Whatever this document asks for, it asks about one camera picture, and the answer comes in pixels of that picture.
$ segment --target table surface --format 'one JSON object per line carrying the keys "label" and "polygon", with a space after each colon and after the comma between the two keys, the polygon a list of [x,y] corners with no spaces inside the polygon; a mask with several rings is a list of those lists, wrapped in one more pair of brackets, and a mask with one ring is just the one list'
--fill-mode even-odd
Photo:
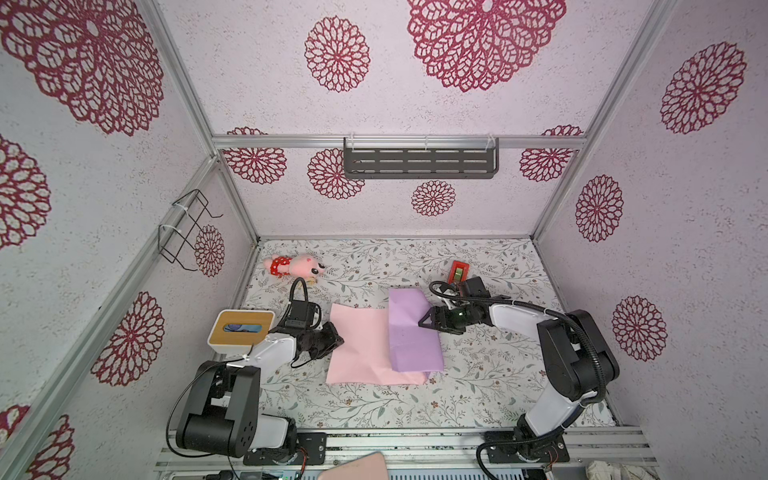
{"label": "table surface", "polygon": [[[333,303],[386,308],[389,288],[415,287],[430,302],[429,282],[446,280],[453,260],[469,263],[491,294],[560,309],[530,240],[268,240],[263,242],[244,308],[280,317],[293,277],[269,275],[273,254],[314,255],[326,272],[310,300],[328,320]],[[496,327],[470,326],[464,335],[440,333],[445,371],[423,386],[325,384],[329,357],[300,369],[287,364],[262,384],[260,409],[289,416],[299,428],[426,428],[514,426],[547,385],[538,342]],[[575,425],[615,425],[604,403]]]}

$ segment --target red box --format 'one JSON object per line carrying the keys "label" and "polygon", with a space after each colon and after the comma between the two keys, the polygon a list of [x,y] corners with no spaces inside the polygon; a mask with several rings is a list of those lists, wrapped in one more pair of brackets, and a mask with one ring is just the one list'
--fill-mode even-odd
{"label": "red box", "polygon": [[454,260],[451,274],[448,275],[448,283],[458,283],[467,280],[467,273],[469,273],[469,263]]}

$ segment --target black motor joint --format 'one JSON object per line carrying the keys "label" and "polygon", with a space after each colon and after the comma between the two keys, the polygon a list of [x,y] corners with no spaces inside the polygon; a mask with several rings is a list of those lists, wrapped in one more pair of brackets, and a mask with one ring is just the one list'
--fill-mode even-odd
{"label": "black motor joint", "polygon": [[[293,298],[296,286],[300,283],[304,290],[304,300]],[[344,339],[339,336],[333,323],[326,322],[322,328],[317,329],[322,320],[323,311],[320,309],[320,305],[309,301],[306,282],[303,278],[299,277],[293,282],[288,300],[289,304],[286,311],[277,325],[270,330],[270,333],[285,333],[296,338],[294,362],[299,359],[302,352],[308,352],[310,354],[309,361],[312,361],[322,359],[336,347],[344,344]]]}

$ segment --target pink stuffed animal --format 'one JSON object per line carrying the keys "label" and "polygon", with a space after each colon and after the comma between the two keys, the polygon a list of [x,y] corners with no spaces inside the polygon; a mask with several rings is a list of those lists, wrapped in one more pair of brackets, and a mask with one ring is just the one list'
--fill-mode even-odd
{"label": "pink stuffed animal", "polygon": [[294,275],[308,281],[316,280],[326,271],[324,265],[311,255],[299,255],[294,258],[272,255],[272,260],[264,260],[264,268],[270,269],[274,276]]}

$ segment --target black cable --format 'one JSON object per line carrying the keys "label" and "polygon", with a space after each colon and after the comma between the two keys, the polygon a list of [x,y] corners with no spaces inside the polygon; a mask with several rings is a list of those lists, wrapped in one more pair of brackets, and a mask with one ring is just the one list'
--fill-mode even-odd
{"label": "black cable", "polygon": [[576,334],[576,337],[579,340],[579,343],[581,344],[581,347],[584,348],[584,351],[589,356],[589,360],[592,362],[592,368],[594,370],[595,377],[598,381],[598,394],[589,399],[585,399],[580,404],[582,406],[587,406],[593,403],[599,403],[603,401],[603,399],[605,398],[605,392],[606,392],[606,389],[605,389],[606,382],[605,382],[605,373],[603,372],[603,366],[600,364],[600,358],[598,357],[598,351],[594,348],[594,345],[592,345],[592,342],[589,340],[589,336],[587,335],[587,333],[584,331],[584,329],[581,328],[581,326],[574,319],[572,319],[568,315],[564,315],[563,313],[550,310],[543,306],[535,305],[533,303],[528,303],[528,302],[520,302],[518,300],[510,300],[509,298],[500,297],[500,296],[497,296],[495,298],[490,298],[490,297],[484,297],[484,296],[448,295],[447,293],[443,293],[436,290],[435,286],[437,285],[448,286],[450,288],[453,288],[453,287],[450,285],[450,283],[442,282],[440,280],[430,283],[429,291],[441,298],[446,298],[448,300],[453,300],[453,301],[488,303],[488,304],[502,303],[504,305],[522,306],[523,308],[534,310],[534,311],[543,313],[545,315],[553,316],[565,322],[565,324],[568,325],[568,327],[570,327],[574,331],[574,333]]}
{"label": "black cable", "polygon": [[321,309],[320,305],[318,305],[317,303],[315,303],[315,306],[317,307],[315,308],[315,311],[317,311],[317,321],[315,322],[314,325],[310,327],[310,330],[314,330],[315,328],[317,328],[320,325],[320,322],[323,321],[323,309]]}
{"label": "black cable", "polygon": [[232,459],[230,458],[229,455],[227,455],[227,461],[230,463],[230,470],[232,471],[232,475],[235,475],[235,478],[237,478],[237,480],[240,480],[240,477],[237,476],[237,472],[235,472],[235,466],[232,465]]}
{"label": "black cable", "polygon": [[496,475],[493,475],[490,470],[488,470],[485,467],[485,463],[482,461],[482,457],[480,454],[483,450],[489,449],[491,447],[503,447],[503,446],[514,446],[514,445],[525,445],[527,443],[534,443],[534,442],[540,442],[542,440],[549,440],[552,439],[558,435],[560,435],[562,432],[564,432],[565,429],[561,426],[557,427],[556,429],[552,430],[549,433],[546,433],[544,435],[541,435],[539,437],[535,437],[533,439],[524,439],[524,440],[499,440],[496,442],[485,442],[478,445],[478,448],[475,449],[475,460],[477,460],[478,465],[480,465],[480,469],[483,473],[485,473],[485,476],[488,477],[488,480],[498,480],[498,477]]}
{"label": "black cable", "polygon": [[293,362],[291,362],[290,363],[290,368],[292,368],[292,369],[300,369],[301,367],[305,366],[307,363],[309,363],[311,361],[312,361],[312,359],[309,359],[306,362],[302,363],[301,365],[296,365],[296,366],[294,366]]}
{"label": "black cable", "polygon": [[306,281],[302,277],[297,277],[293,284],[290,286],[290,295],[288,296],[288,300],[293,300],[293,291],[296,289],[296,285],[298,283],[301,283],[302,289],[304,290],[304,301],[307,302],[310,300],[310,295],[306,290]]}
{"label": "black cable", "polygon": [[197,380],[200,379],[201,376],[205,375],[205,373],[213,368],[216,368],[218,366],[225,365],[229,362],[236,362],[237,360],[242,360],[242,358],[239,359],[229,359],[229,360],[222,360],[221,362],[211,363],[205,370],[198,373],[197,376],[190,382],[189,385],[187,385],[187,388],[184,389],[184,391],[179,395],[179,398],[176,400],[176,403],[174,403],[174,407],[170,409],[170,414],[168,415],[168,421],[165,422],[165,445],[168,447],[169,450],[171,450],[176,455],[179,455],[180,457],[185,458],[201,458],[201,457],[210,457],[213,455],[213,453],[204,453],[202,455],[187,455],[186,453],[181,453],[177,451],[171,444],[170,444],[170,420],[174,416],[174,412],[176,411],[176,407],[179,406],[179,403],[181,402],[181,399],[184,397],[184,394],[187,393],[189,389],[192,388],[192,386],[197,382]]}

